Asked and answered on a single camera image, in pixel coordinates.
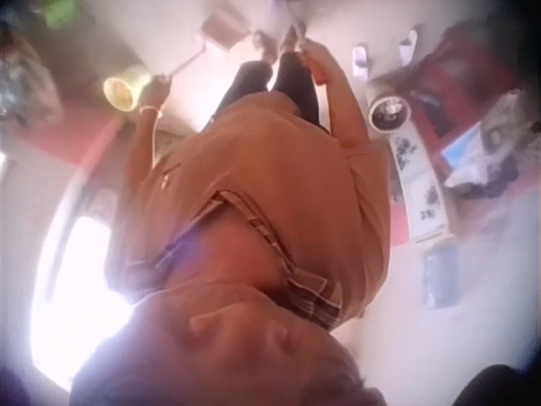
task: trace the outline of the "yellow cup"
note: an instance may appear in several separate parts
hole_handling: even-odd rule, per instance
[[[118,76],[103,82],[105,98],[121,112],[131,112],[138,103],[141,91],[152,80],[152,74],[142,65],[134,65]]]

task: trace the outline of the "slipper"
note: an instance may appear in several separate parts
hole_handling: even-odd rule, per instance
[[[361,80],[369,78],[369,59],[363,45],[353,47],[353,76]]]
[[[417,47],[417,39],[417,31],[411,30],[409,31],[407,39],[404,41],[400,41],[400,43],[398,44],[402,67],[408,66],[412,62],[413,54],[415,53],[415,48]]]

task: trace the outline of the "hand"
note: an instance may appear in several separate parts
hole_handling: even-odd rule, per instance
[[[154,76],[152,81],[143,89],[141,106],[153,106],[161,110],[171,91],[171,79],[161,74]]]
[[[307,59],[307,66],[310,66],[310,60],[314,61],[319,66],[319,69],[323,70],[327,81],[342,71],[342,68],[340,68],[340,65],[325,45],[305,38],[299,46],[303,51],[303,57]]]

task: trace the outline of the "orange shirt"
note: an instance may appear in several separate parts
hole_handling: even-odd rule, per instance
[[[349,130],[360,122],[352,118]],[[336,128],[347,123],[341,118]],[[339,139],[302,120],[278,92],[226,108],[182,141],[119,209],[125,212],[113,230],[110,286],[124,291],[126,265],[160,255],[219,195],[272,234],[267,241],[289,266],[290,288],[337,307],[329,328],[361,314],[387,272],[387,161],[368,137],[353,149]]]

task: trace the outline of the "window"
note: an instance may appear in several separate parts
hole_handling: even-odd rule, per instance
[[[104,265],[110,228],[79,217],[69,234],[52,296],[32,315],[35,366],[67,391],[82,364],[103,339],[129,319],[131,306],[107,289]]]

